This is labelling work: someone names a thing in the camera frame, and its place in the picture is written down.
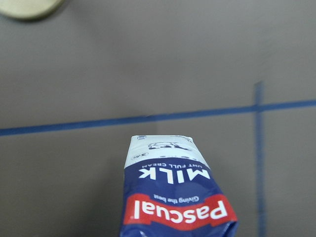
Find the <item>blue Pascual milk carton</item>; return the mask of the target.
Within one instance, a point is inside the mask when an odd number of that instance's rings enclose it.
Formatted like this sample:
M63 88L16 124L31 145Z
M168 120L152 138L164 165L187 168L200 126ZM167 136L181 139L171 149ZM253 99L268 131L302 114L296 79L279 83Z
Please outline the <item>blue Pascual milk carton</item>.
M233 237L237 227L231 204L192 138L131 138L120 236Z

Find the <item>wooden mug tree stand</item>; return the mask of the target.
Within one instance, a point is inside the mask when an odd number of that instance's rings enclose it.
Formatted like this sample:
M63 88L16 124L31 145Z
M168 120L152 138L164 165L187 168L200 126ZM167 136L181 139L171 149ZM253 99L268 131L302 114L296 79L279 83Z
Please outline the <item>wooden mug tree stand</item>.
M34 20L56 11L64 0L0 0L0 13L18 20Z

